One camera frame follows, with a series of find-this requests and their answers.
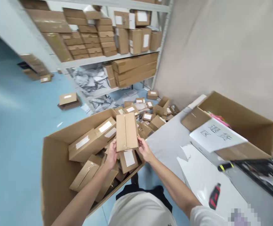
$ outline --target white shirt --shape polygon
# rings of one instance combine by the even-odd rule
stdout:
[[[224,225],[224,219],[214,210],[197,206],[191,210],[191,226]],[[170,210],[151,193],[139,191],[119,198],[111,211],[108,226],[176,226]]]

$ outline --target forearm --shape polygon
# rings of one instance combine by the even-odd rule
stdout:
[[[110,170],[104,165],[73,198],[52,226],[81,226]]]
[[[149,163],[165,185],[174,202],[187,217],[190,218],[192,208],[201,205],[196,196],[182,180],[163,165],[156,157]]]

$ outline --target person's left hand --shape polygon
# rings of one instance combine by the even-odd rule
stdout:
[[[110,143],[110,148],[109,148],[109,152],[107,154],[107,158],[105,161],[105,165],[109,170],[112,170],[112,168],[114,167],[116,161],[117,161],[117,140],[114,139],[111,143]]]

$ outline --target white sleeve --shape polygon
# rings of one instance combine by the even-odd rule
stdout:
[[[225,220],[209,207],[196,206],[191,210],[190,223],[191,226],[222,226]]]

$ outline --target hand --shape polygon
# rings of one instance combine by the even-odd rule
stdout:
[[[152,160],[154,160],[155,156],[151,152],[147,142],[145,139],[141,138],[139,135],[137,135],[137,139],[139,140],[139,151],[142,154],[144,160],[148,163],[150,163]]]
[[[109,152],[107,154],[107,158],[104,164],[109,170],[112,170],[112,168],[114,167],[117,161],[117,156],[117,140],[114,139],[110,143]]]

